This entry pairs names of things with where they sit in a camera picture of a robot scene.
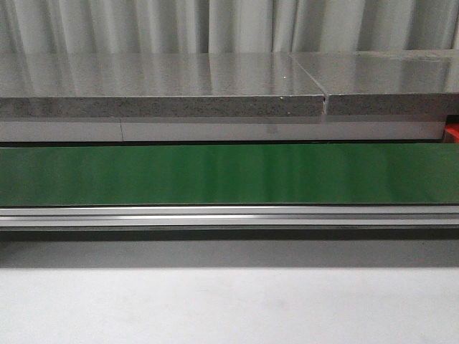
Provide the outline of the green conveyor belt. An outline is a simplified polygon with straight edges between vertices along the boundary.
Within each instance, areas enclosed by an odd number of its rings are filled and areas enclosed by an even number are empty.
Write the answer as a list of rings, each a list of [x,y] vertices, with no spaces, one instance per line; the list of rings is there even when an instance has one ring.
[[[456,144],[1,149],[1,205],[6,207],[457,202]]]

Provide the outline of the aluminium conveyor side rail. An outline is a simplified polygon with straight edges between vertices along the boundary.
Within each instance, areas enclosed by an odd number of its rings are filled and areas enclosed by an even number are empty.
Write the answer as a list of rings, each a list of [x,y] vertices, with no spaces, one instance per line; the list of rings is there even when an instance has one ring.
[[[389,206],[89,206],[2,208],[12,230],[85,227],[454,228],[456,205]]]

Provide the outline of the grey stone countertop slab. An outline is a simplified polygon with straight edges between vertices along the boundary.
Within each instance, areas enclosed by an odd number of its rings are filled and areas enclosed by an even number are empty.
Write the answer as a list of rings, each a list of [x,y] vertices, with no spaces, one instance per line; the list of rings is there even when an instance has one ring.
[[[439,141],[458,53],[3,54],[1,141]]]

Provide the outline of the grey pleated curtain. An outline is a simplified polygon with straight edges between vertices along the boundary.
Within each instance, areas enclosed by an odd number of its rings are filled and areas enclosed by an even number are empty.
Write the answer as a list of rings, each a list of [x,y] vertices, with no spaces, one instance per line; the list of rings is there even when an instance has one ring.
[[[458,47],[456,1],[3,1],[3,53]]]

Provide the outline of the red plastic bin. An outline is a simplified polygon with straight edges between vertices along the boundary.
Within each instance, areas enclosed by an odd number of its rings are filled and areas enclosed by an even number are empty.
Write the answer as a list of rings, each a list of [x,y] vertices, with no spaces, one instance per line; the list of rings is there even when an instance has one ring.
[[[459,143],[459,124],[453,123],[445,126],[444,143]]]

